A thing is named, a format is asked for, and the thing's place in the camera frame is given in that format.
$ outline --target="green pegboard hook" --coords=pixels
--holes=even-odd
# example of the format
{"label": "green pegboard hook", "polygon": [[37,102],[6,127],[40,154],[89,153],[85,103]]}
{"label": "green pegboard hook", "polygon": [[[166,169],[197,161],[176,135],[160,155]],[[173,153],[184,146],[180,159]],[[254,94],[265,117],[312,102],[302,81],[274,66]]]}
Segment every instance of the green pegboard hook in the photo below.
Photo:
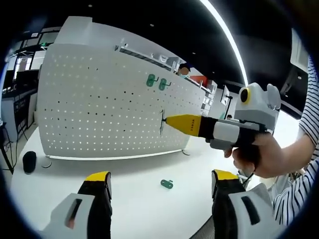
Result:
{"label": "green pegboard hook", "polygon": [[168,189],[172,189],[173,188],[173,181],[171,181],[171,180],[167,181],[167,180],[163,179],[163,180],[161,180],[160,184],[163,187],[166,187]]}
{"label": "green pegboard hook", "polygon": [[159,78],[155,80],[155,75],[154,74],[149,74],[149,77],[146,81],[146,85],[148,87],[152,87],[154,85],[154,82],[159,81]]}
{"label": "green pegboard hook", "polygon": [[161,78],[160,83],[159,83],[159,89],[161,91],[165,90],[165,86],[170,86],[171,85],[171,82],[170,82],[169,85],[166,84],[166,83],[167,83],[167,80],[165,78]]}

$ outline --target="black ceiling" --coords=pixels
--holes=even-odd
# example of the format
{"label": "black ceiling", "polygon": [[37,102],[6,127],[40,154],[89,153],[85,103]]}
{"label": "black ceiling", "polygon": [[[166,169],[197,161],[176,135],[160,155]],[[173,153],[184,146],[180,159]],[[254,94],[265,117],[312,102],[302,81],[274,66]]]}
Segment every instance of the black ceiling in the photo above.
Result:
{"label": "black ceiling", "polygon": [[[262,87],[272,83],[280,90],[293,68],[289,23],[267,0],[210,1],[235,39],[249,83],[257,82]],[[226,84],[231,91],[239,91],[244,84],[225,34],[199,0],[112,1],[107,4],[91,1],[81,3],[65,15],[54,14],[46,26],[62,25],[68,15],[91,16],[94,22],[143,36],[180,56],[220,86]],[[307,77],[304,76],[299,84],[307,85]],[[292,100],[283,99],[302,111],[305,92],[297,91],[297,94]]]}

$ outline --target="pegboard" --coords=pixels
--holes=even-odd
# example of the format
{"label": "pegboard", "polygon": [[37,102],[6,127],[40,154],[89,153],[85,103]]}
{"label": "pegboard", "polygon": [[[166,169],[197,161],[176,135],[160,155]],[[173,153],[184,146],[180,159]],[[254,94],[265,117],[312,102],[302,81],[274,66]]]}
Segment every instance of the pegboard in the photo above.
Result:
{"label": "pegboard", "polygon": [[[152,87],[149,74],[159,77]],[[161,78],[167,79],[162,91]],[[147,61],[75,45],[49,46],[38,89],[40,138],[46,155],[125,157],[184,149],[189,136],[165,115],[200,114],[205,92]]]}

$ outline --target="ceiling light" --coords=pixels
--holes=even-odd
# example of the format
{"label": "ceiling light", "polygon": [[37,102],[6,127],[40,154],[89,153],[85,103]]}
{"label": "ceiling light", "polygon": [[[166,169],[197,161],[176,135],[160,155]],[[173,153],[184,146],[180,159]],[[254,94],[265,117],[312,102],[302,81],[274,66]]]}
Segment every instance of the ceiling light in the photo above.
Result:
{"label": "ceiling light", "polygon": [[220,25],[220,27],[223,29],[231,47],[233,48],[233,51],[234,51],[235,56],[237,58],[237,61],[239,63],[239,67],[241,69],[241,73],[242,73],[243,78],[244,78],[245,86],[247,86],[248,79],[247,79],[244,63],[243,63],[243,60],[241,59],[241,56],[240,56],[239,50],[237,48],[237,45],[235,43],[235,40],[234,40],[233,36],[231,35],[226,23],[224,22],[222,17],[219,15],[217,10],[214,8],[214,6],[208,0],[200,0],[200,1],[209,10],[209,12],[213,15],[213,17],[216,19],[216,21]]}

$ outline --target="white table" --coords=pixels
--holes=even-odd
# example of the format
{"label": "white table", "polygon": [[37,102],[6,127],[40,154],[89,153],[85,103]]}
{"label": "white table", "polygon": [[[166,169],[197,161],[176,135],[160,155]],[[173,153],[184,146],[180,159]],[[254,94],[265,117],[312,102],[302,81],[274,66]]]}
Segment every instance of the white table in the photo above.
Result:
{"label": "white table", "polygon": [[[35,151],[37,165],[31,175],[22,168],[22,157]],[[43,229],[51,211],[70,193],[76,193],[86,176],[99,171],[112,174],[112,239],[186,239],[211,216],[211,171],[236,173],[223,152],[209,147],[203,138],[192,137],[181,152],[153,157],[73,161],[53,159],[48,169],[38,128],[25,145],[15,167],[11,192],[25,219]],[[173,180],[174,187],[160,185]]]}

